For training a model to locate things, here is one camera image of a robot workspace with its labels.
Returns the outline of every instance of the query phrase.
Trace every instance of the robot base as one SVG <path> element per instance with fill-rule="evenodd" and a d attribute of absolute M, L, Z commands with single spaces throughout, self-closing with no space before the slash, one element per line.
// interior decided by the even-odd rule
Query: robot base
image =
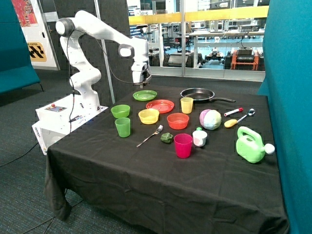
<path fill-rule="evenodd" d="M 101 106 L 99 110 L 87 113 L 82 105 L 82 96 L 75 95 L 75 101 L 73 102 L 73 95 L 69 95 L 36 109 L 39 121 L 32 125 L 32 128 L 43 154 L 47 154 L 48 147 L 107 108 Z"/>

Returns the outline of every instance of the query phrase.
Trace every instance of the frying pan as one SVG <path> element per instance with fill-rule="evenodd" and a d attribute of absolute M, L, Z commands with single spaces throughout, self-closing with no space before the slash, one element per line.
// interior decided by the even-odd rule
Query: frying pan
<path fill-rule="evenodd" d="M 185 89 L 181 93 L 181 96 L 186 98 L 193 98 L 194 101 L 227 101 L 227 102 L 236 102 L 233 99 L 228 99 L 224 97 L 214 97 L 215 93 L 209 89 L 204 88 L 190 88 Z"/>

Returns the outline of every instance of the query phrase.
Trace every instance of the glass wall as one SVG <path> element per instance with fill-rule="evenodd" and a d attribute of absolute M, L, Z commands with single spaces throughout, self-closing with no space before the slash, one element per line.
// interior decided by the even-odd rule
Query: glass wall
<path fill-rule="evenodd" d="M 262 81 L 269 1 L 128 0 L 129 22 L 149 41 L 153 75 Z"/>

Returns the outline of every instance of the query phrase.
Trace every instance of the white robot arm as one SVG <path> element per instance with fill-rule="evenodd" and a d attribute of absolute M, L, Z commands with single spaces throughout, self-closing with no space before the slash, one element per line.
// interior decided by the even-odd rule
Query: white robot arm
<path fill-rule="evenodd" d="M 133 83 L 145 85 L 151 79 L 149 74 L 148 43 L 143 37 L 128 38 L 97 17 L 85 11 L 78 11 L 74 18 L 62 18 L 56 23 L 61 35 L 63 51 L 73 67 L 79 72 L 71 77 L 71 85 L 83 97 L 84 106 L 92 110 L 99 108 L 98 94 L 91 87 L 98 82 L 101 73 L 86 59 L 78 39 L 87 34 L 96 39 L 113 40 L 119 44 L 118 52 L 122 58 L 134 59 L 131 67 Z"/>

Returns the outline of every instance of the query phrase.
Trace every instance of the green watering can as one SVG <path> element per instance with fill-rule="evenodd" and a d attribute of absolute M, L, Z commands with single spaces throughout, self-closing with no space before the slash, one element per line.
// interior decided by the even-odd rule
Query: green watering can
<path fill-rule="evenodd" d="M 263 145 L 260 134 L 247 127 L 240 127 L 237 135 L 236 151 L 250 163 L 257 163 L 263 159 L 265 153 L 270 155 L 275 151 L 273 145 Z"/>

